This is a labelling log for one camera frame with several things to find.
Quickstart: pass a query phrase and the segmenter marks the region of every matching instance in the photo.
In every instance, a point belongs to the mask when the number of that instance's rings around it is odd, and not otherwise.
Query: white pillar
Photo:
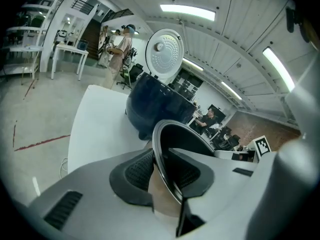
[[[56,33],[61,25],[64,16],[66,15],[67,9],[70,8],[71,4],[74,1],[75,0],[63,0],[51,21],[43,44],[43,51],[40,60],[40,72],[46,72],[48,70],[48,62]]]

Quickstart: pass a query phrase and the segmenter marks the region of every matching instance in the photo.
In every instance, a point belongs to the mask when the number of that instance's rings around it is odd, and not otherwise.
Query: rice cooker lid
[[[149,39],[145,49],[146,64],[160,79],[172,77],[184,57],[184,42],[178,32],[163,28]]]

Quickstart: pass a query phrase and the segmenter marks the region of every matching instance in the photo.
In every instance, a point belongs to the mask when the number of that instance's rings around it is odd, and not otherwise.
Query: white ceiling
[[[153,31],[176,30],[183,39],[185,57],[204,67],[197,75],[237,108],[294,119],[283,99],[288,89],[262,54],[270,46],[294,82],[316,54],[312,45],[303,41],[297,26],[294,33],[287,31],[285,9],[295,7],[291,0],[174,1],[215,11],[215,21],[162,12],[160,4],[172,4],[173,0],[112,0],[117,1],[120,7],[127,7],[145,20]],[[221,87],[221,81],[232,87],[242,101]]]

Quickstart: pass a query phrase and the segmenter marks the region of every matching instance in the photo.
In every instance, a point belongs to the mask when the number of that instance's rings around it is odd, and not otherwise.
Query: man sitting at desk
[[[214,111],[210,108],[208,113],[204,116],[200,116],[200,119],[195,119],[190,127],[197,133],[202,134],[206,128],[213,126],[216,123]]]

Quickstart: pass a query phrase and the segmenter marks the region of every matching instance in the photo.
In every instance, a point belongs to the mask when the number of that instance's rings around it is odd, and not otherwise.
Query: black cooking pot
[[[186,124],[196,107],[153,76],[143,73],[126,101],[126,114],[141,140],[151,139],[155,125],[163,119]]]

